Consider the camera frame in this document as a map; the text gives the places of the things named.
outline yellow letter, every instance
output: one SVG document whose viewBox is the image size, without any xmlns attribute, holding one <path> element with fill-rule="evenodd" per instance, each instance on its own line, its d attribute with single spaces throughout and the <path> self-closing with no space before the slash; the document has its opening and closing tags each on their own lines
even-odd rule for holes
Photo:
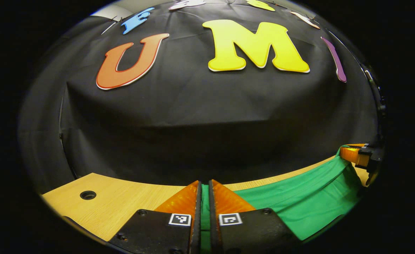
<svg viewBox="0 0 415 254">
<path fill-rule="evenodd" d="M 275 11 L 274 8 L 268 6 L 268 4 L 261 2 L 261 1 L 257 1 L 257 0 L 245 0 L 246 2 L 248 2 L 250 5 L 254 6 L 254 7 L 258 7 L 258 8 L 262 8 L 264 10 L 271 10 L 271 11 Z"/>
<path fill-rule="evenodd" d="M 215 43 L 215 58 L 209 61 L 211 71 L 234 71 L 245 68 L 245 59 L 236 54 L 234 44 L 259 68 L 267 64 L 270 46 L 275 51 L 273 65 L 281 71 L 309 72 L 309 65 L 301 59 L 295 45 L 287 35 L 287 28 L 261 22 L 256 34 L 240 24 L 219 19 L 204 22 L 203 27 L 212 29 Z"/>
</svg>

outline wooden tabletop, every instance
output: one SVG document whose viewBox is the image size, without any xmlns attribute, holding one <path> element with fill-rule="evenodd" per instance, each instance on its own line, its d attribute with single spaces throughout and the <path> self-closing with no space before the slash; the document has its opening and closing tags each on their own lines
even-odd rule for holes
<svg viewBox="0 0 415 254">
<path fill-rule="evenodd" d="M 334 156 L 286 174 L 225 186 L 236 191 L 267 185 L 300 175 L 332 158 Z M 365 186 L 368 173 L 364 169 L 355 169 Z M 138 209 L 154 210 L 182 188 L 184 186 L 150 185 L 91 173 L 42 197 L 59 215 L 70 217 L 94 235 L 109 241 Z M 80 197 L 83 191 L 94 191 L 96 197 L 84 200 Z"/>
</svg>

